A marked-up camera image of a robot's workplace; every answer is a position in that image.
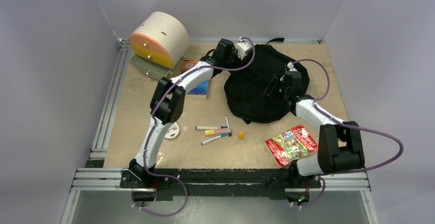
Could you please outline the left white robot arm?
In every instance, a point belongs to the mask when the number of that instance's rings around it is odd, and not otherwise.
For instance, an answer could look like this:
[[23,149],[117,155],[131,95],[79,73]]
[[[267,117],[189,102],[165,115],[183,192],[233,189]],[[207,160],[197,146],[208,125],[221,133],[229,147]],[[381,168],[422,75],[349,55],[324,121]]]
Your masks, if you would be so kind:
[[182,115],[186,93],[221,71],[229,71],[240,59],[234,42],[221,39],[211,56],[203,56],[195,66],[177,77],[159,80],[151,99],[149,130],[141,149],[129,163],[130,176],[125,177],[127,180],[141,188],[151,185],[158,150],[169,127]]

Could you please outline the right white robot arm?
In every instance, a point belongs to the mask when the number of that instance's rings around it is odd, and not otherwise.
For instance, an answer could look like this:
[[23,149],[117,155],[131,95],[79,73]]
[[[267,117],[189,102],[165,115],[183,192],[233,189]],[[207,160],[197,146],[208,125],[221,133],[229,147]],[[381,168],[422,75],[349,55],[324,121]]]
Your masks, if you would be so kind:
[[273,75],[263,95],[308,122],[319,133],[318,149],[291,163],[289,182],[301,186],[309,176],[361,169],[365,165],[360,127],[353,121],[335,118],[310,95],[305,94],[304,74],[286,71]]

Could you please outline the black student backpack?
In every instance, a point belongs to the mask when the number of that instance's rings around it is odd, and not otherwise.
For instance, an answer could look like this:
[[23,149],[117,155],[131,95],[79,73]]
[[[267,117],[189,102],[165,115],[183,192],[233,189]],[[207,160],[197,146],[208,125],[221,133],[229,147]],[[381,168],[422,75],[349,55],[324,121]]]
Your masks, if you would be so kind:
[[243,62],[251,62],[251,64],[244,70],[232,72],[224,84],[224,91],[228,108],[234,116],[241,118],[246,124],[269,124],[280,120],[290,112],[284,104],[262,95],[274,74],[278,76],[285,74],[289,62],[294,62],[298,72],[304,74],[305,93],[308,89],[310,78],[307,69],[270,44],[256,45],[255,54],[248,54]]

